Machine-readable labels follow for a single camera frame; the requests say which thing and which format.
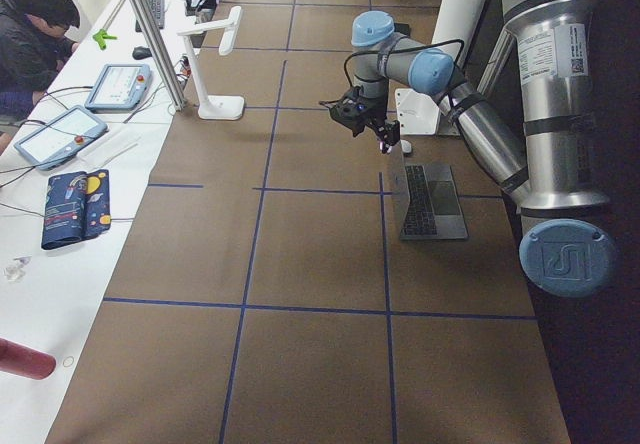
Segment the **dark blue booklet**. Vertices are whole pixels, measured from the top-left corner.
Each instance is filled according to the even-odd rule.
[[[109,171],[51,176],[47,186],[42,249],[93,239],[111,227]]]

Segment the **green clip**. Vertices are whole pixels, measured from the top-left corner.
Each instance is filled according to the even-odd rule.
[[[104,42],[105,39],[117,39],[117,37],[110,36],[104,29],[100,29],[93,35],[93,40],[98,43],[98,47],[103,51],[107,48],[107,43]]]

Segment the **red cylinder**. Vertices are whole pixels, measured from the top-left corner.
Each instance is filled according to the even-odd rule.
[[[55,357],[0,338],[0,371],[44,379],[55,368]]]

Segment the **white electronic device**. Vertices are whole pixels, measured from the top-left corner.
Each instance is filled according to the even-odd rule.
[[[107,125],[82,106],[74,106],[14,147],[38,169],[59,166],[107,131]]]
[[[150,77],[147,64],[107,64],[84,107],[93,112],[130,111],[142,99]]]

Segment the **white desk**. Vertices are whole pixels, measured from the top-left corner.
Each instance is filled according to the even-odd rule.
[[[144,62],[152,69],[150,89],[143,100],[161,85],[152,59],[135,61],[135,46],[146,46],[142,33],[134,32],[133,11],[128,1],[118,12],[108,34],[107,48],[100,50],[92,35],[117,7],[112,0],[90,35],[49,88],[93,85],[105,64]],[[173,62],[184,52],[176,30],[193,18],[184,16],[180,0],[166,0],[165,28],[161,34]],[[54,94],[67,107],[84,104],[88,91]],[[51,98],[45,98],[31,118],[51,120],[64,111]],[[153,104],[122,124],[129,113],[100,114],[110,132],[88,146],[77,158],[47,172],[33,170],[0,189],[0,202],[42,213],[47,180],[51,175],[106,167],[110,171],[111,215],[114,219],[133,218],[136,214],[174,113],[166,90],[160,89]],[[24,125],[16,139],[37,127]],[[0,156],[0,171],[27,166],[28,163],[10,146]],[[0,183],[22,171],[0,174]],[[0,336],[19,344],[52,354],[57,360],[53,374],[42,381],[0,373],[0,441],[12,444],[39,444],[58,413],[75,365],[104,291],[125,242],[130,221],[114,221],[111,229],[97,239],[54,251],[40,248],[42,218],[0,207],[0,266],[4,269],[19,257],[30,257],[25,275],[9,282],[0,275]]]

